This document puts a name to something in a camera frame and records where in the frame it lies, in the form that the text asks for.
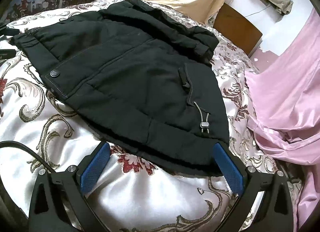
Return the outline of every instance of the wire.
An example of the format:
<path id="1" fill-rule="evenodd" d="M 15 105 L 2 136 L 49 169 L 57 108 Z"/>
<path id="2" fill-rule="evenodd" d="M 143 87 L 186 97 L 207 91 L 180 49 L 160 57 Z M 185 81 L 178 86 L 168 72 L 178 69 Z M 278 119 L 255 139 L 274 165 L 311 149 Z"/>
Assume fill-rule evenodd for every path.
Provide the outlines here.
<path id="1" fill-rule="evenodd" d="M 3 141 L 0 142 L 0 149 L 5 147 L 13 147 L 18 148 L 20 150 L 23 150 L 27 152 L 29 155 L 32 155 L 37 161 L 39 161 L 48 171 L 51 173 L 55 173 L 56 171 L 48 165 L 39 155 L 37 155 L 35 152 L 33 152 L 30 148 L 26 147 L 24 144 L 21 144 L 19 142 L 15 141 Z"/>
<path id="2" fill-rule="evenodd" d="M 252 16 L 252 15 L 254 15 L 254 14 L 258 14 L 258 13 L 260 13 L 261 11 L 266 10 L 268 7 L 271 7 L 271 5 L 267 6 L 267 7 L 264 8 L 263 10 L 260 10 L 260 11 L 258 11 L 258 12 L 256 12 L 256 13 L 252 13 L 252 14 L 250 14 L 250 15 L 247 15 L 247 16 L 245 16 L 245 18 L 247 18 L 248 16 Z"/>

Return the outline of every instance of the folded jacket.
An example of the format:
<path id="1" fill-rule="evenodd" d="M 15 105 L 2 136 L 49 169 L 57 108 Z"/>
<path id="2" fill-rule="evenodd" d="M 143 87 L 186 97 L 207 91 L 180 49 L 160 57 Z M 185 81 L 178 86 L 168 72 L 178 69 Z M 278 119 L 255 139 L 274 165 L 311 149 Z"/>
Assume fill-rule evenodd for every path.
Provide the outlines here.
<path id="1" fill-rule="evenodd" d="M 126 0 L 12 43 L 103 139 L 177 172 L 221 175 L 212 147 L 228 146 L 229 131 L 210 31 Z"/>

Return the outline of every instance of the pink satin fabric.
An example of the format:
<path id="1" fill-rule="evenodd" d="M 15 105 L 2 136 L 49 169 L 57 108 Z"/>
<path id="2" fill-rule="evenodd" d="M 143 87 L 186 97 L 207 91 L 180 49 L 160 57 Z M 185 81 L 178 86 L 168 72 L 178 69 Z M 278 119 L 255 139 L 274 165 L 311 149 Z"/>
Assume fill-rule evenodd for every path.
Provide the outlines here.
<path id="1" fill-rule="evenodd" d="M 287 50 L 259 75 L 245 72 L 257 118 L 248 127 L 273 158 L 305 165 L 299 227 L 320 199 L 320 17 L 313 9 Z"/>

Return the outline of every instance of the bedspread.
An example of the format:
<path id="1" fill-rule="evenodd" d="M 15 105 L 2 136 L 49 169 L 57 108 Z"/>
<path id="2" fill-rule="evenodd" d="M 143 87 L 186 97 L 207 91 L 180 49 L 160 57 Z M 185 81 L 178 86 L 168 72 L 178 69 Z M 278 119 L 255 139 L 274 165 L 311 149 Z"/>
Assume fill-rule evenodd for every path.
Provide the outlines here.
<path id="1" fill-rule="evenodd" d="M 25 32 L 65 20 L 85 11 L 106 9 L 122 0 L 98 0 L 65 9 L 45 11 L 8 24 Z M 175 10 L 156 3 L 186 27 L 195 25 L 213 32 L 220 43 L 212 57 L 215 74 L 226 106 L 230 151 L 245 165 L 274 173 L 274 160 L 256 146 L 247 128 L 249 114 L 255 114 L 244 70 L 257 72 L 244 52 L 215 29 L 195 22 Z M 0 49 L 16 47 L 6 37 Z M 0 59 L 0 141 L 15 140 L 37 152 L 56 171 L 77 165 L 99 143 L 99 138 L 68 106 L 57 101 L 42 84 L 39 75 L 22 51 L 9 60 Z M 236 195 L 224 177 L 186 176 L 164 170 L 111 144 L 111 157 L 94 189 L 86 195 L 89 204 L 112 231 L 165 232 L 213 231 L 233 204 Z M 31 194 L 41 164 L 25 152 L 1 149 L 0 175 L 13 201 L 28 215 Z M 289 184 L 294 203 L 301 184 Z M 259 206 L 257 199 L 247 220 L 252 222 Z M 75 219 L 73 225 L 79 227 Z"/>

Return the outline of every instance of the white satin fabric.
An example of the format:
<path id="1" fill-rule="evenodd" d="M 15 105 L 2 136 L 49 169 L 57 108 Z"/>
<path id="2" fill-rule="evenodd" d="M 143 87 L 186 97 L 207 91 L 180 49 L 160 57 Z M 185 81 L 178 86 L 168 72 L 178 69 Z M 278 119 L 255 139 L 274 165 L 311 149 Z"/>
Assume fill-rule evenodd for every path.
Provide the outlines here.
<path id="1" fill-rule="evenodd" d="M 122 0 L 98 0 L 55 11 L 27 16 L 8 26 L 25 32 L 44 27 L 86 11 L 106 9 Z M 274 173 L 274 160 L 256 147 L 247 129 L 248 115 L 254 115 L 245 83 L 244 70 L 257 72 L 244 52 L 215 29 L 197 23 L 173 9 L 160 8 L 186 27 L 195 25 L 215 33 L 220 43 L 212 58 L 224 97 L 229 120 L 230 150 L 247 166 Z M 8 39 L 0 39 L 0 49 L 16 49 Z M 0 141 L 15 140 L 37 152 L 56 171 L 78 164 L 98 145 L 97 138 L 72 109 L 57 101 L 39 79 L 28 58 L 17 51 L 13 59 L 0 66 Z M 199 177 L 175 174 L 111 145 L 112 155 L 91 193 L 88 202 L 112 231 L 213 231 L 232 206 L 235 195 L 224 177 Z M 41 166 L 27 153 L 5 148 L 0 151 L 0 175 L 13 201 L 28 215 L 31 194 Z M 301 186 L 290 184 L 292 202 Z M 254 217 L 257 200 L 243 228 Z"/>

